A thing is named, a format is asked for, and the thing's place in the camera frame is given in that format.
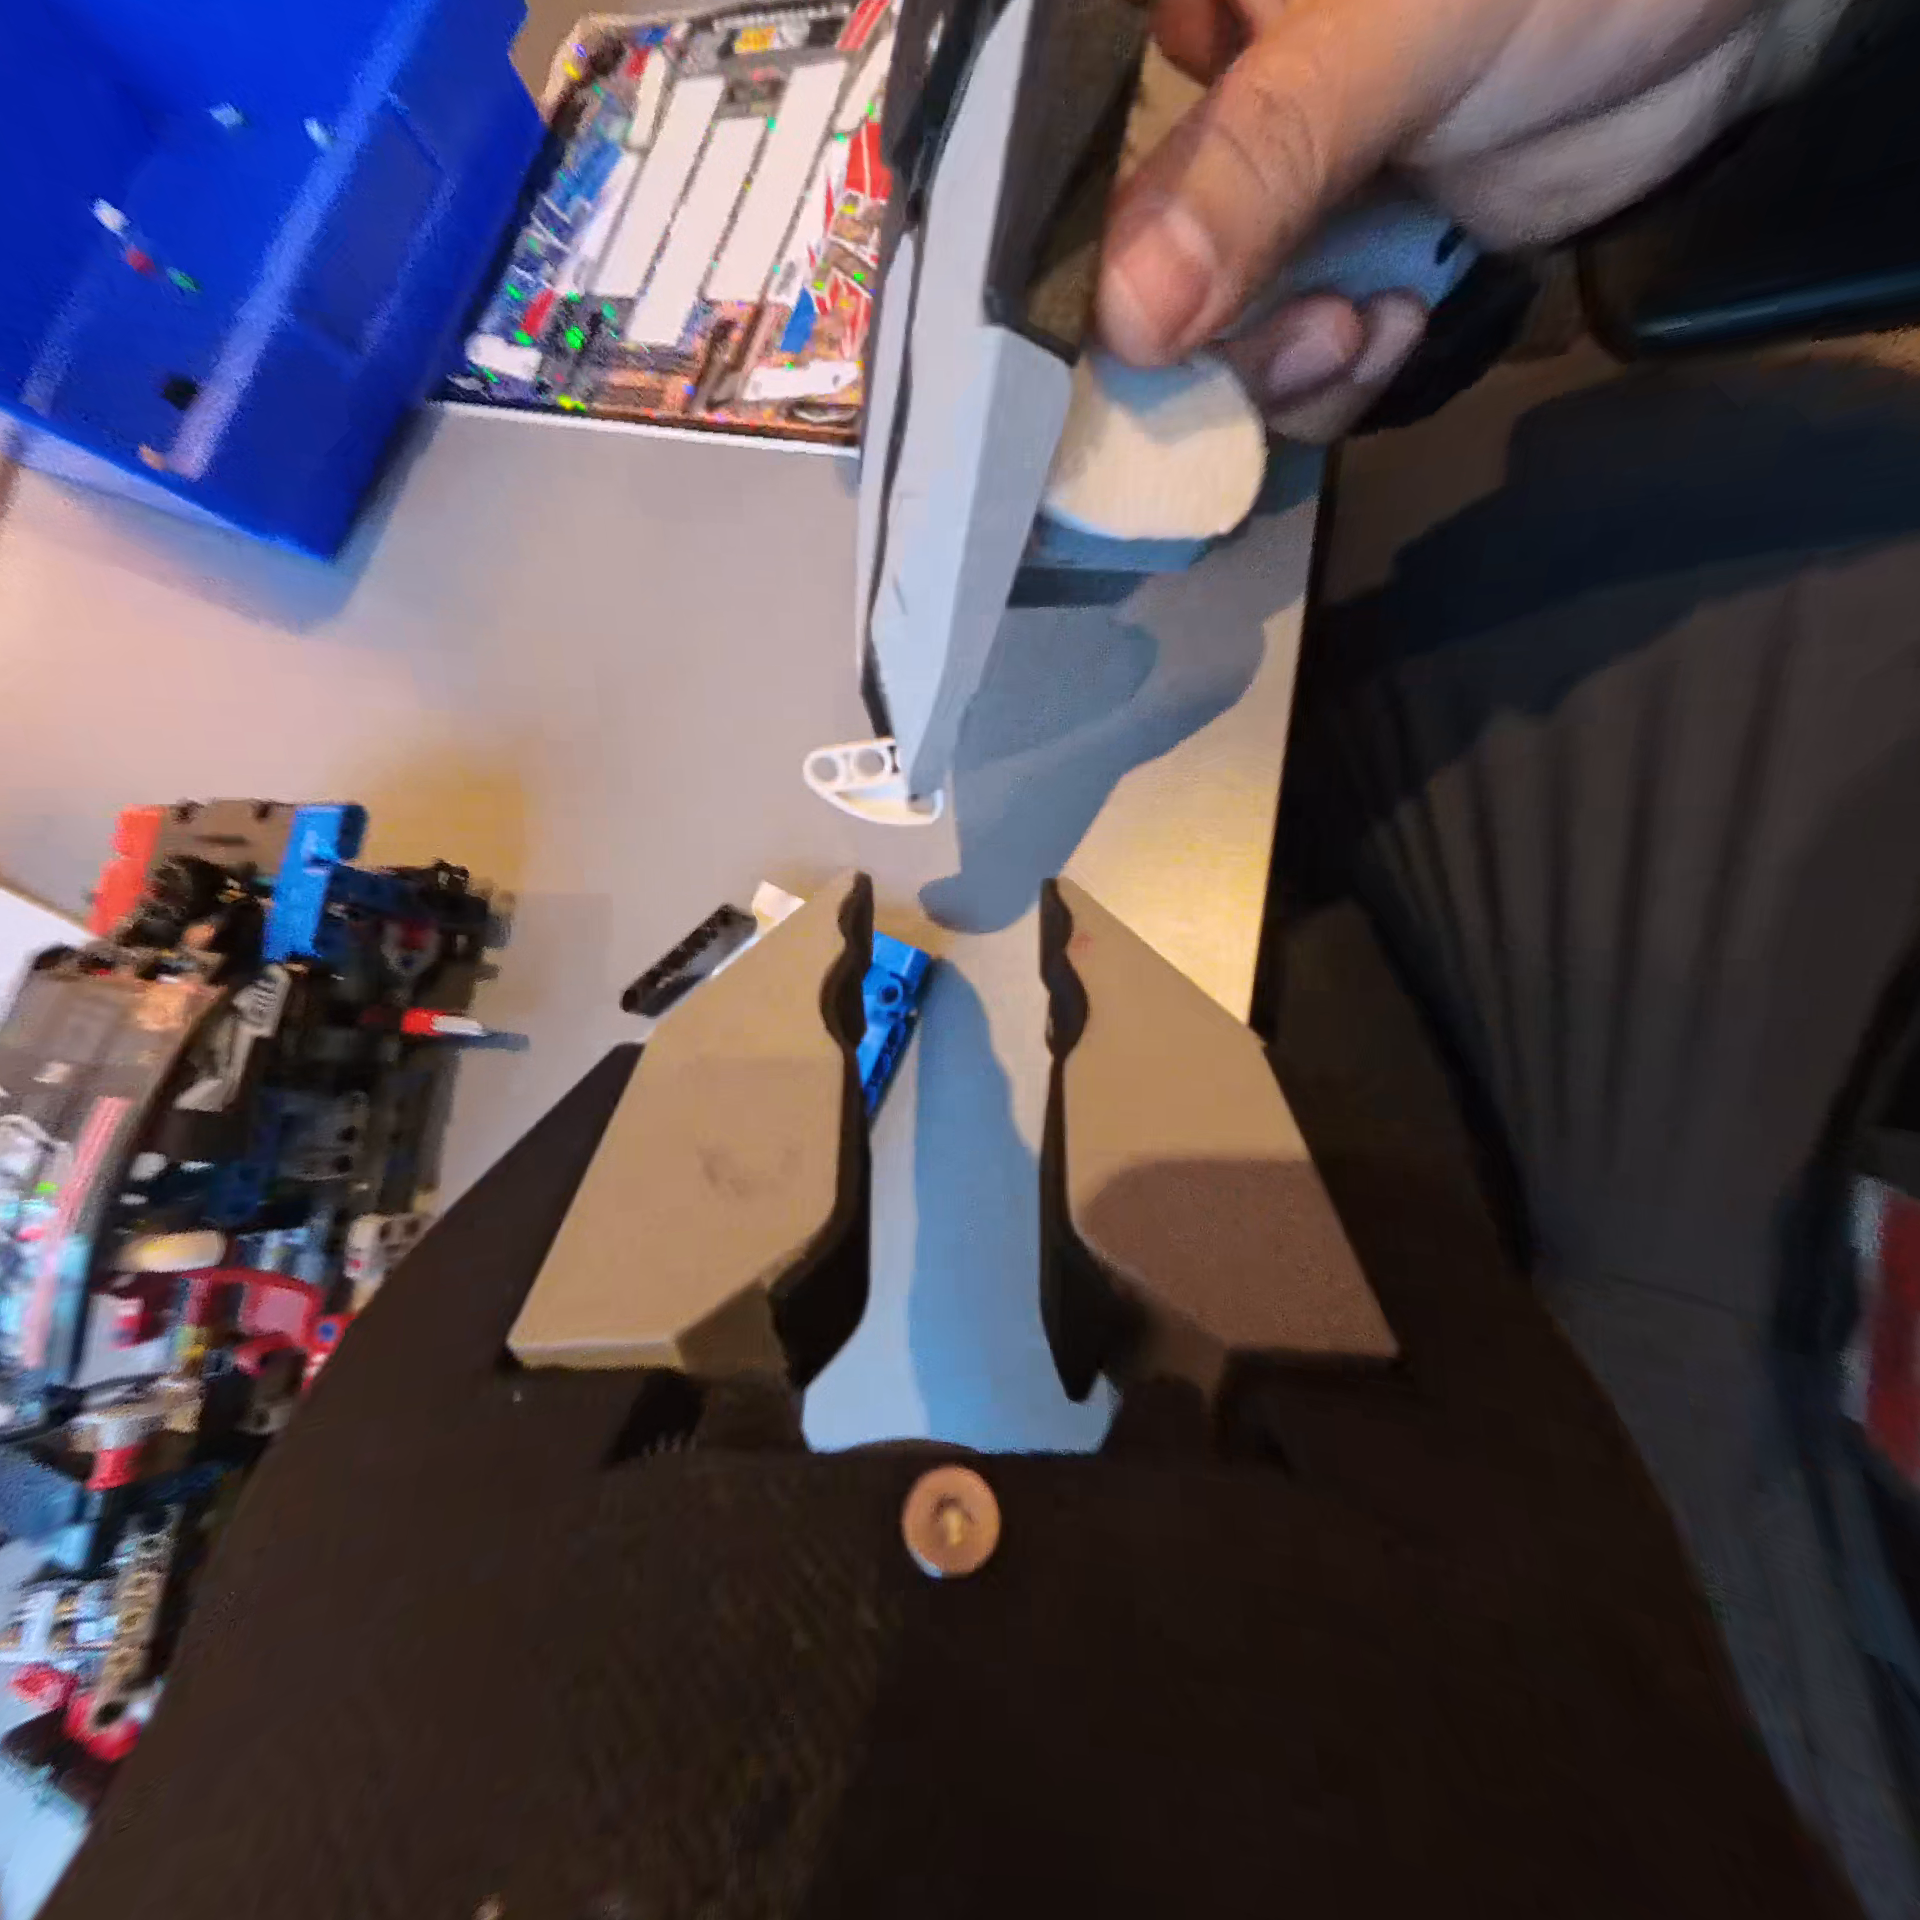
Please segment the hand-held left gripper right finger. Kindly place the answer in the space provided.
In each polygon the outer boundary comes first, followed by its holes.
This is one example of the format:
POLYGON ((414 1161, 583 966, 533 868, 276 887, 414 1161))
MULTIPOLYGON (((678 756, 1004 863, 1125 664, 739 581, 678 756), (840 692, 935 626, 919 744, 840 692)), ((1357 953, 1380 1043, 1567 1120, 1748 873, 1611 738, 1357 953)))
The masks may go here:
POLYGON ((1260 1034, 1070 878, 1041 885, 1039 971, 1039 1303, 1069 1402, 1391 1372, 1397 1332, 1260 1034))

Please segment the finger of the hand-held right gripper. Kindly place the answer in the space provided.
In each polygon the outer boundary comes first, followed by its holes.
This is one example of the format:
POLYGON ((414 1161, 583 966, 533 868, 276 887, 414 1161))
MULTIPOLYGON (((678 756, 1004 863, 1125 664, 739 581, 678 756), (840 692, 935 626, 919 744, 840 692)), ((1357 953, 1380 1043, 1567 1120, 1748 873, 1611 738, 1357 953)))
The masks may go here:
POLYGON ((886 793, 936 797, 1028 539, 1069 371, 987 313, 1036 4, 949 14, 973 33, 936 140, 898 181, 904 226, 873 334, 859 460, 854 617, 861 694, 892 741, 886 793))

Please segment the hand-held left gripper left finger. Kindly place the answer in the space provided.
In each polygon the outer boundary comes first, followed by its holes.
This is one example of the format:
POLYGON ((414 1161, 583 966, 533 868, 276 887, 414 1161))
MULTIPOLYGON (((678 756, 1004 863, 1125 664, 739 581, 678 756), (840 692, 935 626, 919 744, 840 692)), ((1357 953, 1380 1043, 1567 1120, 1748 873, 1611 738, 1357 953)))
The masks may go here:
POLYGON ((820 885, 650 1028, 505 1332, 522 1372, 805 1390, 867 1303, 864 873, 820 885))

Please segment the white and blue brick assembly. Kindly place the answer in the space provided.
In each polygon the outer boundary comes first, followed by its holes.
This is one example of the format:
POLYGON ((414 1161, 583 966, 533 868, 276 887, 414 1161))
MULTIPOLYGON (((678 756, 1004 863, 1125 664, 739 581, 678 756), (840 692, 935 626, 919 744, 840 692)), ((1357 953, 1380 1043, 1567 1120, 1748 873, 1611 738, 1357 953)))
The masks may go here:
POLYGON ((811 901, 762 882, 752 908, 762 938, 743 973, 801 1019, 792 1045, 827 1064, 829 1084, 859 1092, 874 1124, 919 1021, 929 953, 874 932, 873 887, 851 874, 811 901))

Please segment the small white curved brick piece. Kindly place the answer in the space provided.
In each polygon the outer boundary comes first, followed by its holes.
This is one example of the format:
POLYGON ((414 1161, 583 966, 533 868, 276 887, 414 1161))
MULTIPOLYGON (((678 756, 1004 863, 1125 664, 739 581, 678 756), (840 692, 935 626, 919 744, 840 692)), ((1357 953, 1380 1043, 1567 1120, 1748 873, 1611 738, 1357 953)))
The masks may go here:
POLYGON ((927 829, 944 815, 944 793, 909 791, 893 738, 817 749, 802 756, 802 782, 832 810, 879 829, 927 829))

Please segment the person's right forearm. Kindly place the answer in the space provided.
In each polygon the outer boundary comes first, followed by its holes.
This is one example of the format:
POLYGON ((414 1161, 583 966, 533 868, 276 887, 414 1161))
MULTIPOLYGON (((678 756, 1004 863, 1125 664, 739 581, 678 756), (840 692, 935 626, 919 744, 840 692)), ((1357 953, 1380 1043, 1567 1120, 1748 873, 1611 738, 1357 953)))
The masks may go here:
POLYGON ((1918 4, 1850 4, 1812 78, 1576 245, 1623 362, 1918 322, 1918 4))

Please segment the grey desk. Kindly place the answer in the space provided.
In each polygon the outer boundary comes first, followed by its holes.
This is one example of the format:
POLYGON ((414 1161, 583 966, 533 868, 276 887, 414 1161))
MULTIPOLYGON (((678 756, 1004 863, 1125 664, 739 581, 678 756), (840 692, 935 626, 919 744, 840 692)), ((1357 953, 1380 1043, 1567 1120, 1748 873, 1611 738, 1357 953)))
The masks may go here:
POLYGON ((224 599, 2 557, 28 799, 516 799, 453 1206, 234 1503, 40 1917, 1283 1917, 1316 1905, 1298 1500, 1176 1381, 1069 1402, 1041 1328, 1039 898, 1082 882, 1251 1013, 1321 456, 1121 605, 998 615, 927 829, 802 788, 859 694, 859 468, 436 411, 371 557, 409 606, 224 642, 224 599), (864 873, 929 953, 867 1124, 867 1303, 801 1395, 522 1372, 505 1332, 719 903, 864 873))

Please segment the person's right hand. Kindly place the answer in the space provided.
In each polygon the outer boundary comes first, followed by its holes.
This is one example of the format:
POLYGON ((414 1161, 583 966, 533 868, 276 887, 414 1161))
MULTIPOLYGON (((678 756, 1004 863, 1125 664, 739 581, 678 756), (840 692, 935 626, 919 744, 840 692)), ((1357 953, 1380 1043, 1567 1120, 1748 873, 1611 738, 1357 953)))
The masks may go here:
POLYGON ((1273 432, 1341 437, 1427 305, 1266 294, 1377 177, 1471 242, 1530 252, 1633 205, 1804 80, 1845 4, 1158 4, 1205 94, 1121 185, 1096 336, 1130 365, 1222 349, 1273 432))

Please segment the black holed brick beam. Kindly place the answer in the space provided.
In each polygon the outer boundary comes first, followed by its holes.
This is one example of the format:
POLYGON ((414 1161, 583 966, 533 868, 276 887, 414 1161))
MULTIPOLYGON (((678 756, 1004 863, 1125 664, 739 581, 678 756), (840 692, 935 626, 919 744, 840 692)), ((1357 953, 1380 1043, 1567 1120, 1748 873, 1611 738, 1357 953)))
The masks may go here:
POLYGON ((675 1003, 694 991, 713 973, 749 950, 762 933, 752 911, 719 903, 675 947, 655 956, 621 997, 621 1013, 634 1019, 663 1019, 675 1003))

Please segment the shiny sticker sheet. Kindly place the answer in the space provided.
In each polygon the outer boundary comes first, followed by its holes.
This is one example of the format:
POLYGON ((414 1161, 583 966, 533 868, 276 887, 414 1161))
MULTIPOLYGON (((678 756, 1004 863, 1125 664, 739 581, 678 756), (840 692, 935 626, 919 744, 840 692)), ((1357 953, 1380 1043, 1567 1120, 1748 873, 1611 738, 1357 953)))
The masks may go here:
POLYGON ((442 402, 851 451, 898 4, 583 14, 442 402))

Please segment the person's dark clothing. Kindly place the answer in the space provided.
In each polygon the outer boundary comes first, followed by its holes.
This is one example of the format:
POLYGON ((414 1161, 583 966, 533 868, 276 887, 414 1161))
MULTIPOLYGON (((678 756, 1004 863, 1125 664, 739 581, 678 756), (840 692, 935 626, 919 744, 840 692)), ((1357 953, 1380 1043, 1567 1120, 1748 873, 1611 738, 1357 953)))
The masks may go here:
POLYGON ((1918 334, 1503 365, 1333 460, 1283 1047, 1364 915, 1789 1795, 1918 1917, 1918 1488, 1840 1412, 1918 1197, 1918 334))

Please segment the multicoloured brick vehicle model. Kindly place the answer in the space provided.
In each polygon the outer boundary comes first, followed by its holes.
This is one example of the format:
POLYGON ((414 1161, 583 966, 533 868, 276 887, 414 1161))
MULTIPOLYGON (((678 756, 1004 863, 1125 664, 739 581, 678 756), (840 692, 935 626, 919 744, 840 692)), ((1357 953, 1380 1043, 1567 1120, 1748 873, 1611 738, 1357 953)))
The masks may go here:
POLYGON ((357 803, 130 808, 2 1019, 2 1763, 96 1810, 216 1528, 436 1211, 492 896, 357 803))

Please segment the red and white card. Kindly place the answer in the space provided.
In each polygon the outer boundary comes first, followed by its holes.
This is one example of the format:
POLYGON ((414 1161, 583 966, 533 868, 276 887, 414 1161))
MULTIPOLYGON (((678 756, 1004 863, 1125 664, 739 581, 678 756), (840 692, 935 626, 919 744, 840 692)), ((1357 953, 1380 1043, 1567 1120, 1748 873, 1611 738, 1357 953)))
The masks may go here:
POLYGON ((1857 1180, 1847 1248, 1857 1319, 1840 1348, 1840 1412, 1896 1481, 1918 1488, 1918 1197, 1857 1180))

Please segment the blue storage bin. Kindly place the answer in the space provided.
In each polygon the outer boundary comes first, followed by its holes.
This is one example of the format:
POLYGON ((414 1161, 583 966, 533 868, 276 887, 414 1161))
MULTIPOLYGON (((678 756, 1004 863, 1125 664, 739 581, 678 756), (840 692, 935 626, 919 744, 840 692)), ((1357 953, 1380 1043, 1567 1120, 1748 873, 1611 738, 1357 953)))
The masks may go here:
POLYGON ((458 362, 525 4, 2 4, 2 460, 333 557, 458 362))

